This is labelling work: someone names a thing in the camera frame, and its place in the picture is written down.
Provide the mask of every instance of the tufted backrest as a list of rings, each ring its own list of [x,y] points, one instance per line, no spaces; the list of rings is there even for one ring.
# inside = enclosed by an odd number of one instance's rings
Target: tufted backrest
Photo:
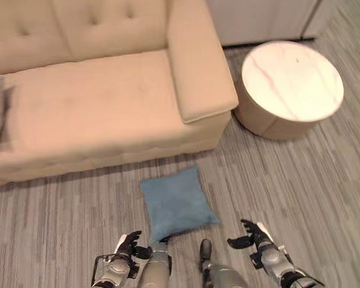
[[[0,0],[0,74],[166,47],[167,0]]]

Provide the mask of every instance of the beige sofa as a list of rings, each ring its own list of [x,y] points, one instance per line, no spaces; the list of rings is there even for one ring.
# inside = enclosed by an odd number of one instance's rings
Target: beige sofa
[[[0,0],[0,184],[214,148],[238,101],[204,0]]]

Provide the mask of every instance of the gray striped carpet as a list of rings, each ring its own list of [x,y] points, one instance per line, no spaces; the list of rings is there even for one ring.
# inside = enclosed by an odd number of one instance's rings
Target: gray striped carpet
[[[139,182],[194,164],[223,225],[171,241],[171,287],[201,287],[205,237],[213,258],[234,266],[249,287],[275,287],[252,267],[249,251],[226,244],[243,235],[242,217],[263,221],[295,263],[328,287],[360,287],[360,1],[342,0],[307,44],[338,68],[345,98],[302,139],[268,141],[232,121],[214,151],[1,186],[0,287],[88,287],[95,256],[112,252],[120,234],[142,229],[140,243],[148,243]],[[234,78],[249,49],[226,50]]]

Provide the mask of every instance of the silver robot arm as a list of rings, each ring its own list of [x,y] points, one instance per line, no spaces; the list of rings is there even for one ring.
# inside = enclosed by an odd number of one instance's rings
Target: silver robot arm
[[[91,287],[122,288],[128,278],[136,278],[139,264],[132,256],[149,259],[142,272],[139,288],[168,288],[172,269],[172,258],[168,254],[168,240],[145,248],[137,246],[141,231],[121,236],[114,254],[101,255],[95,260]],[[99,261],[106,264],[106,269],[99,279],[96,278]]]
[[[172,258],[168,255],[168,238],[150,247],[151,258],[145,265],[139,288],[168,288]]]
[[[121,288],[128,278],[136,278],[139,264],[132,260],[132,256],[148,259],[148,249],[137,246],[141,231],[129,235],[122,235],[113,254],[96,257],[92,274],[91,287]],[[106,265],[105,272],[99,279],[96,278],[99,261]]]
[[[228,239],[234,249],[252,246],[257,252],[250,257],[256,269],[263,268],[281,288],[323,288],[324,284],[297,268],[283,246],[277,247],[262,223],[241,220],[249,236]]]

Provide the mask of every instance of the sofa seat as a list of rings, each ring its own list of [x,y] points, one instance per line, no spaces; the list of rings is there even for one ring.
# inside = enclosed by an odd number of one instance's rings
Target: sofa seat
[[[195,152],[230,112],[185,124],[167,50],[66,62],[5,76],[0,183]]]

